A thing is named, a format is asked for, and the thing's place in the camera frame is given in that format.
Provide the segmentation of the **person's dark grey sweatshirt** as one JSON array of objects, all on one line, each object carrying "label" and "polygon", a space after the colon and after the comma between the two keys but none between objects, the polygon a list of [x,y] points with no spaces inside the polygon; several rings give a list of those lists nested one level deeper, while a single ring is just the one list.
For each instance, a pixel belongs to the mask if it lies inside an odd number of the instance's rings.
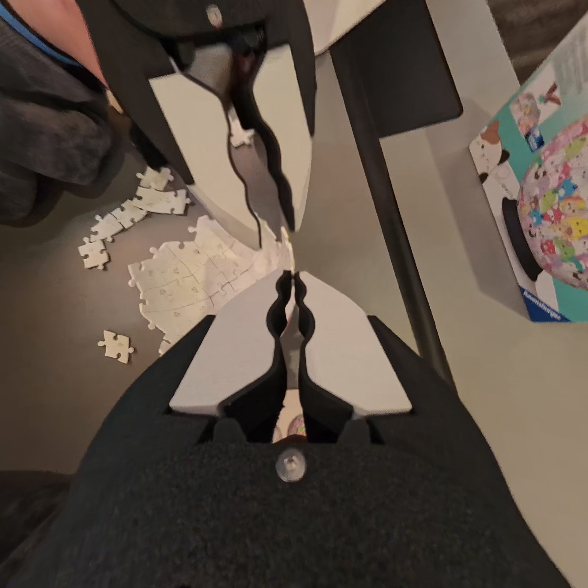
[{"label": "person's dark grey sweatshirt", "polygon": [[1,587],[37,550],[68,496],[72,475],[1,471]]}]

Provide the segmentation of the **person's left hand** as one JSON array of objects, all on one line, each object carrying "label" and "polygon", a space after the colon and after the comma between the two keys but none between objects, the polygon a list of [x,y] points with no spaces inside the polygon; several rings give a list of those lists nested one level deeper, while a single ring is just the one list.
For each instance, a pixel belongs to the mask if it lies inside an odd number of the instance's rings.
[{"label": "person's left hand", "polygon": [[90,37],[88,27],[76,1],[57,1],[64,32],[58,46],[90,71],[110,91]]}]

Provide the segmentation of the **white curved jigsaw piece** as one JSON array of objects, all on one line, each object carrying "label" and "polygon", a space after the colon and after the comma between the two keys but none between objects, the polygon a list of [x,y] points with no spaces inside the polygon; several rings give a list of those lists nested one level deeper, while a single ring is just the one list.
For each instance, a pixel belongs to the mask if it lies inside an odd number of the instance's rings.
[{"label": "white curved jigsaw piece", "polygon": [[103,331],[102,340],[97,345],[104,349],[105,357],[116,359],[122,364],[128,364],[135,352],[130,344],[130,337],[109,330]]}]

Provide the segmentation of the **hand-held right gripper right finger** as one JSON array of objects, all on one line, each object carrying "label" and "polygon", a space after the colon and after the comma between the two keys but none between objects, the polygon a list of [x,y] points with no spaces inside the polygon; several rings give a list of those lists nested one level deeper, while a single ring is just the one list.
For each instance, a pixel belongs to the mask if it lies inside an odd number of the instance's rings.
[{"label": "hand-held right gripper right finger", "polygon": [[298,390],[305,417],[347,422],[411,411],[362,308],[306,271],[295,275],[295,298],[303,337]]}]

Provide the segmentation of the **printed cardboard puzzle box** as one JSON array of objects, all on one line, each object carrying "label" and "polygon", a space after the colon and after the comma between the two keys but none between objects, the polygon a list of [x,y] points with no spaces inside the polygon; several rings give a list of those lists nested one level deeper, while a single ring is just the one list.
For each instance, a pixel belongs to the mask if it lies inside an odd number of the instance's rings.
[{"label": "printed cardboard puzzle box", "polygon": [[587,15],[469,145],[533,322],[587,323]]}]

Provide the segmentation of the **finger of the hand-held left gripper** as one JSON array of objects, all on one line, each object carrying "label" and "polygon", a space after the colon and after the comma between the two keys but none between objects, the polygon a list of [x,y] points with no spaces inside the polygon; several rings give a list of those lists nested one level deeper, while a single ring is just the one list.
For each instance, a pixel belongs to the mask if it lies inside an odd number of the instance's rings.
[{"label": "finger of the hand-held left gripper", "polygon": [[258,50],[239,60],[232,98],[240,122],[264,147],[276,187],[272,213],[296,232],[311,175],[315,132],[316,75],[313,48],[290,43]]},{"label": "finger of the hand-held left gripper", "polygon": [[149,83],[187,164],[191,179],[184,180],[186,186],[225,231],[259,251],[259,221],[231,158],[229,121],[221,99],[181,73]]}]

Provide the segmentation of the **half-built colourful puzzle ball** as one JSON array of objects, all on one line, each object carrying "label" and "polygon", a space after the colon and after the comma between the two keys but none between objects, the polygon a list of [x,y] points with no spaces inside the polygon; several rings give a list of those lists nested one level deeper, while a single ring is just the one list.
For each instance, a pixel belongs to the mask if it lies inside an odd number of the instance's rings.
[{"label": "half-built colourful puzzle ball", "polygon": [[261,248],[232,237],[207,215],[188,227],[194,237],[151,247],[151,257],[128,266],[129,286],[139,291],[139,312],[150,330],[163,334],[166,354],[204,317],[276,270],[295,266],[289,233],[277,236],[261,221]]}]

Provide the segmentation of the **scattered pile of puzzle pieces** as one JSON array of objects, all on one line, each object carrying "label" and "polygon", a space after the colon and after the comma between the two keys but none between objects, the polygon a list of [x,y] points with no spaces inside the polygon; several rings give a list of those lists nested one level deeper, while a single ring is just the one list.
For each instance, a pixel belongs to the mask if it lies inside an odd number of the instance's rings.
[{"label": "scattered pile of puzzle pieces", "polygon": [[[127,200],[104,217],[96,216],[96,224],[91,227],[91,234],[84,238],[78,247],[84,268],[104,269],[109,261],[105,242],[112,242],[119,232],[130,229],[149,214],[183,215],[192,203],[193,193],[186,187],[166,192],[167,183],[173,180],[170,169],[163,167],[160,172],[147,167],[144,173],[138,173],[140,182],[133,199]],[[214,202],[205,206],[209,217],[233,239],[257,251],[261,247],[259,224],[253,218],[252,226],[246,226],[239,219],[231,217]]]}]

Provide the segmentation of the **black rounded table panel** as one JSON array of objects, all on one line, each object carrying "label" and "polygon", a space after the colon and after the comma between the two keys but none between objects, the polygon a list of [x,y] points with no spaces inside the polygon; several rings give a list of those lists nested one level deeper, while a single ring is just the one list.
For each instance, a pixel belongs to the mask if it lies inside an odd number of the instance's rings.
[{"label": "black rounded table panel", "polygon": [[385,1],[329,53],[354,133],[382,139],[463,114],[426,1]]}]

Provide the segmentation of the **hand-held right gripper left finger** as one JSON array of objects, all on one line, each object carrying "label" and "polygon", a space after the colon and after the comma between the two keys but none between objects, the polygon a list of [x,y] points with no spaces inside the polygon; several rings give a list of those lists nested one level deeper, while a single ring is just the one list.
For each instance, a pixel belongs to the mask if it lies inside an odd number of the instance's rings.
[{"label": "hand-held right gripper left finger", "polygon": [[228,401],[283,360],[292,273],[274,271],[220,308],[169,402],[174,412],[220,416]]}]

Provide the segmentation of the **person's left forearm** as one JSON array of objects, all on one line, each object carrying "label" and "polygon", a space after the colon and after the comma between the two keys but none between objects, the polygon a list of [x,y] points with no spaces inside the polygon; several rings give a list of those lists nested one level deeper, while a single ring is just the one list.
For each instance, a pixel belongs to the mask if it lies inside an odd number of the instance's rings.
[{"label": "person's left forearm", "polygon": [[59,185],[87,187],[110,157],[106,87],[58,46],[57,1],[1,1],[1,224],[35,223]]}]

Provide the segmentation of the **white printed instruction leaflet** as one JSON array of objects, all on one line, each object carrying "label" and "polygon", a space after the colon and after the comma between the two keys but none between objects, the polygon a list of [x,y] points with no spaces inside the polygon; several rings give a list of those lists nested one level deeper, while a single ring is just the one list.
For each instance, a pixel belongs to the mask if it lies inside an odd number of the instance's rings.
[{"label": "white printed instruction leaflet", "polygon": [[272,443],[277,443],[290,436],[306,437],[306,427],[298,389],[286,391],[283,407],[273,433]]}]

